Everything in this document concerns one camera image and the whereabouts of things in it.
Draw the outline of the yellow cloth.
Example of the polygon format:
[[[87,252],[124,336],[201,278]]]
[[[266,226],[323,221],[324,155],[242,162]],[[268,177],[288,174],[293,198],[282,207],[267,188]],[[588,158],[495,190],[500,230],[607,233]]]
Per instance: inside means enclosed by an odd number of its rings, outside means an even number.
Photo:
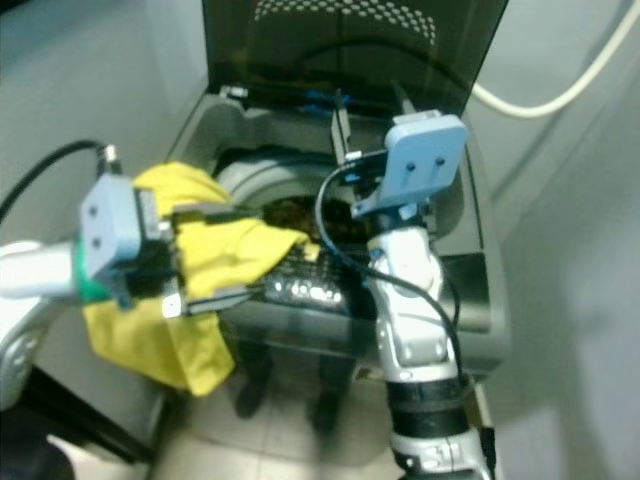
[[[232,201],[209,173],[183,163],[151,166],[133,183],[155,193],[161,212]],[[308,242],[300,230],[270,227],[260,219],[182,227],[177,237],[186,289],[198,298],[257,282]],[[97,356],[166,387],[206,396],[236,369],[214,312],[165,319],[159,298],[138,301],[128,310],[111,301],[86,303],[81,312]]]

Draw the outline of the dark clothes in washer drum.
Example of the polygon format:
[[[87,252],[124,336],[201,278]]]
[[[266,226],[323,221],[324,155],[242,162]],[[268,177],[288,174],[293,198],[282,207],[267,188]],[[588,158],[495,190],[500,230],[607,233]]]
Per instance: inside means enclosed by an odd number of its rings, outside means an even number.
[[[301,230],[312,241],[320,241],[320,227],[314,215],[314,196],[292,196],[266,202],[260,207],[262,219],[270,227]],[[369,230],[349,214],[349,205],[338,198],[321,202],[324,230],[337,243],[364,242]]]

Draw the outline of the black furniture base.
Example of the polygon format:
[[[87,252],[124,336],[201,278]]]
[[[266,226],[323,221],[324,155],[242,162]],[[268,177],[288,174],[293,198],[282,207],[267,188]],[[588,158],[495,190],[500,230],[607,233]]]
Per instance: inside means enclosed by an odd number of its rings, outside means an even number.
[[[33,367],[19,404],[51,420],[56,429],[72,434],[74,440],[101,445],[125,462],[150,463],[156,458],[154,448],[134,438],[41,367]]]

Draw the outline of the grey top-loading washing machine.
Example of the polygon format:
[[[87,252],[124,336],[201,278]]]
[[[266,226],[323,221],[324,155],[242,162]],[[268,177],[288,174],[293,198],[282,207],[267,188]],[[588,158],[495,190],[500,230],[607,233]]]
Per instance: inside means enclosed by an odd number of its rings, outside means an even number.
[[[337,166],[330,119],[324,108],[253,108],[229,93],[206,93],[172,159],[201,166],[262,216],[266,202],[316,197]],[[483,381],[508,357],[511,328],[477,148],[467,147],[457,179],[424,216],[445,274],[443,306],[460,323],[463,365]],[[239,366],[227,385],[193,401],[193,434],[288,460],[372,460],[390,433],[374,323],[375,310],[349,316],[251,300],[225,312],[221,328]]]

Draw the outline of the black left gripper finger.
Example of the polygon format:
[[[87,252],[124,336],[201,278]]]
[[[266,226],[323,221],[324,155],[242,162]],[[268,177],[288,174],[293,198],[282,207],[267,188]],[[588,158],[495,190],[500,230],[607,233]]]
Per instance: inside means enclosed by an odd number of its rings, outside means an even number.
[[[202,221],[206,224],[227,223],[253,219],[253,210],[232,204],[187,204],[175,206],[173,218],[175,221]]]
[[[163,297],[163,316],[165,319],[212,314],[241,305],[253,294],[250,285],[230,285],[216,289],[210,296],[196,297],[178,289]]]

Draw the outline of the dark tinted washer lid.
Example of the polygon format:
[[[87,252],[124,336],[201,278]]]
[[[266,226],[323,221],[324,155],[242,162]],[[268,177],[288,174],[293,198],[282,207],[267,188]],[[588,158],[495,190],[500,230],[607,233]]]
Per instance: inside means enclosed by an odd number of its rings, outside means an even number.
[[[211,93],[257,108],[462,114],[509,0],[202,0]]]

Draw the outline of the black washer control panel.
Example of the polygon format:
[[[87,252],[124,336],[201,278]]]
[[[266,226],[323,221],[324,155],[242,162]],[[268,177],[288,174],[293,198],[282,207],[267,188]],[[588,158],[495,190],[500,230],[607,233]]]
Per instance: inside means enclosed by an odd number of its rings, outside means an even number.
[[[349,316],[374,311],[356,270],[316,244],[296,244],[282,261],[250,285],[250,300]]]

